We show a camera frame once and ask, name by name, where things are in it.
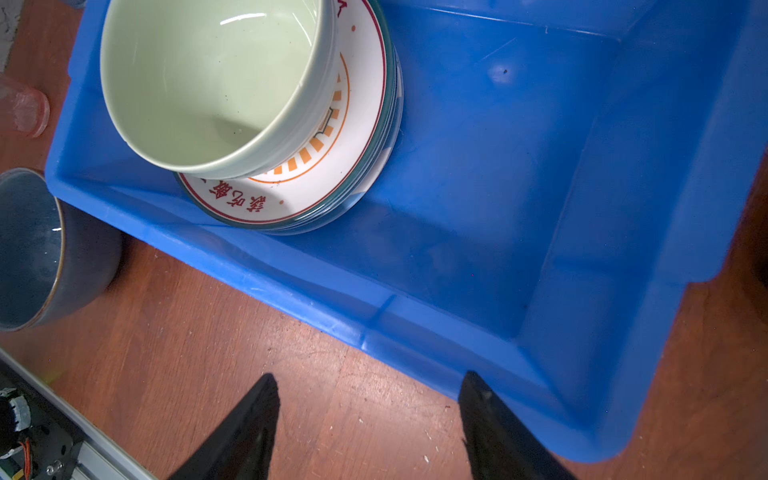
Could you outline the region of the dark blue ceramic bowl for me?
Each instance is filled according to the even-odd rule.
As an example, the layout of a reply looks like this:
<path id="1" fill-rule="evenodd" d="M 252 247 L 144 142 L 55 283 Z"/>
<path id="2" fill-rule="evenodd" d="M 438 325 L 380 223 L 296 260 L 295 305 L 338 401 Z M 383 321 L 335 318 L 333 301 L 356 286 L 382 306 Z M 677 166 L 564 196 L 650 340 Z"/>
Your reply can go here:
<path id="1" fill-rule="evenodd" d="M 1 174 L 1 330 L 58 320 L 99 297 L 121 261 L 122 232 L 50 193 L 36 170 Z"/>

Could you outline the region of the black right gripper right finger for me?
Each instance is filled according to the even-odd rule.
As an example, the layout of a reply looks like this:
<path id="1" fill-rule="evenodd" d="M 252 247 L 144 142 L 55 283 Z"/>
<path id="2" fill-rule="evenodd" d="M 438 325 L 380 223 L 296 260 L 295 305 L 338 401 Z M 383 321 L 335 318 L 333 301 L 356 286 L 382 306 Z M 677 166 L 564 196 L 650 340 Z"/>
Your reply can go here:
<path id="1" fill-rule="evenodd" d="M 474 479 L 575 479 L 477 372 L 465 374 L 458 404 Z"/>

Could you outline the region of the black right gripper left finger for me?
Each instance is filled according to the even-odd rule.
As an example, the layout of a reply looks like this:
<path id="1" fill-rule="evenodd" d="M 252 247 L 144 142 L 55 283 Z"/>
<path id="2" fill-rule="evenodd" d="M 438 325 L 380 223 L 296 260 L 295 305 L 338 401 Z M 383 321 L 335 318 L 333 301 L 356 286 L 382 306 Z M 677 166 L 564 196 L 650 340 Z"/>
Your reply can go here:
<path id="1" fill-rule="evenodd" d="M 172 475 L 173 479 L 266 479 L 275 445 L 280 399 L 264 374 Z"/>

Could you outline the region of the left robot arm base plate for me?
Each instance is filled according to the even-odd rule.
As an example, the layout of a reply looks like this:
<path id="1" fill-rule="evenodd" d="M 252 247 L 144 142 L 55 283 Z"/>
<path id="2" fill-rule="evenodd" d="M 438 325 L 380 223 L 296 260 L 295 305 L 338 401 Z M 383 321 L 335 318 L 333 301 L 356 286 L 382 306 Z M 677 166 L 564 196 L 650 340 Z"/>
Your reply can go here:
<path id="1" fill-rule="evenodd" d="M 83 431 L 10 366 L 1 366 L 1 473 L 70 479 Z"/>

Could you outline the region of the light green ceramic bowl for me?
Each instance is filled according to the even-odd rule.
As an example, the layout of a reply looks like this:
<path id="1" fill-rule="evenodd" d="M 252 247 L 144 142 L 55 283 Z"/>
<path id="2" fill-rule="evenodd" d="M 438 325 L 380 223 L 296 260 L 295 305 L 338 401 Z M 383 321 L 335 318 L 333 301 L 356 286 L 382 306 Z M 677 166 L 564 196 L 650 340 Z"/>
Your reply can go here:
<path id="1" fill-rule="evenodd" d="M 336 24 L 330 1 L 113 1 L 100 47 L 109 116 L 157 167 L 265 173 L 328 118 Z"/>

